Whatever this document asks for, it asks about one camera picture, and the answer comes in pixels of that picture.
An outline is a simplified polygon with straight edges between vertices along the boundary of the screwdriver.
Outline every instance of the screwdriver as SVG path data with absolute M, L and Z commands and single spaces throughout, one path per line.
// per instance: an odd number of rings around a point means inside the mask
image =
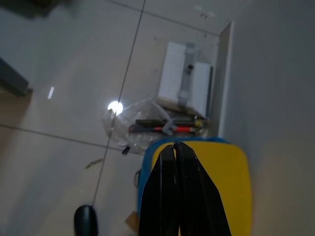
M 136 119 L 136 124 L 139 124 L 143 127 L 163 127 L 167 123 L 166 120 L 158 119 Z M 186 126 L 186 127 L 202 127 L 203 121 L 198 119 L 194 120 L 174 120 L 174 125 L 176 126 Z
M 143 127 L 137 124 L 132 124 L 129 126 L 129 133 L 143 133 L 143 132 L 161 132 L 162 127 Z M 186 126 L 177 126 L 174 132 L 185 132 L 185 133 L 194 133 L 197 131 L 194 127 L 186 127 Z

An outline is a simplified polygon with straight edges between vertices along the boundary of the black plastic part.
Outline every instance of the black plastic part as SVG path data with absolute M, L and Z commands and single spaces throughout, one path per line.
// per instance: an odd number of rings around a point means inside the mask
M 161 132 L 160 130 L 156 131 L 153 127 L 143 127 L 138 124 L 132 124 L 128 128 L 129 133 L 145 133 L 145 132 Z
M 129 150 L 130 150 L 129 146 L 125 147 L 125 149 L 122 151 L 122 154 L 126 156 L 129 152 Z
M 173 146 L 165 147 L 144 187 L 139 216 L 139 236 L 177 236 L 178 189 Z
M 182 236 L 230 236 L 218 189 L 192 148 L 174 143 L 180 194 Z
M 141 125 L 142 127 L 163 127 L 167 123 L 166 120 L 158 119 L 136 119 L 136 124 Z M 176 126 L 188 126 L 195 127 L 196 122 L 194 120 L 173 120 L 174 125 Z
M 139 187 L 139 182 L 140 182 L 140 175 L 141 175 L 141 169 L 138 170 L 133 177 L 133 184 L 136 188 Z
M 187 69 L 186 69 L 186 73 L 189 74 L 189 75 L 191 75 L 192 70 L 193 70 L 193 65 L 192 65 L 192 64 L 189 64 L 188 67 L 187 67 Z
M 206 106 L 206 117 L 210 115 L 210 100 L 211 100 L 211 89 L 212 89 L 212 78 L 213 78 L 213 66 L 210 67 L 210 76 L 209 76 L 209 87 L 208 87 L 208 98 Z
M 92 206 L 80 206 L 74 214 L 75 236 L 97 236 L 98 224 L 96 213 Z

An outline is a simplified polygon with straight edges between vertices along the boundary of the white wall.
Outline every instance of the white wall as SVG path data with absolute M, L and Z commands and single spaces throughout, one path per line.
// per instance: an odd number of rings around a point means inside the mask
M 315 2 L 256 0 L 235 21 L 221 136 L 248 155 L 252 235 L 315 235 Z
M 212 100 L 210 120 L 212 132 L 214 136 L 218 135 L 219 124 L 221 119 L 222 94 L 224 89 L 225 71 L 227 62 L 228 45 L 230 42 L 231 26 L 229 25 L 220 35 L 220 43 L 218 48 L 218 58 L 216 63 L 214 81 L 212 85 Z

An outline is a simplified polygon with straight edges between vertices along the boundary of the clear plastic bag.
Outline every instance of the clear plastic bag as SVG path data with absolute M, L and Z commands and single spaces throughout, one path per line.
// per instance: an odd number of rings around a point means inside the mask
M 166 112 L 154 99 L 146 99 L 141 102 L 132 104 L 123 109 L 120 114 L 116 114 L 113 110 L 106 110 L 102 116 L 102 122 L 107 135 L 121 147 L 129 146 L 134 152 L 144 153 L 147 147 L 163 138 L 167 137 L 162 132 L 142 132 L 129 133 L 129 127 L 136 123 L 137 119 L 191 119 L 191 116 L 184 116 L 172 112 Z M 193 137 L 190 133 L 174 134 L 177 137 Z M 200 137 L 208 137 L 208 129 L 199 131 Z

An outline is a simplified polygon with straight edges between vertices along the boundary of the gray object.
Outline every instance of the gray object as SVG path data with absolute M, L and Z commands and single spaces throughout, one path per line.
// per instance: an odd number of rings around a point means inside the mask
M 21 96 L 26 95 L 29 87 L 29 82 L 2 59 L 0 59 L 0 84 L 10 92 Z
M 180 108 L 185 108 L 189 98 L 190 78 L 193 70 L 193 58 L 195 53 L 195 45 L 188 43 L 185 51 L 185 62 L 183 70 L 183 79 L 181 83 L 181 90 L 178 94 L 178 105 Z
M 168 136 L 173 135 L 173 131 L 177 128 L 176 125 L 174 125 L 173 119 L 169 116 L 169 114 L 156 102 L 152 101 L 152 104 L 160 111 L 161 115 L 165 120 L 167 120 L 166 124 L 162 128 L 162 132 Z

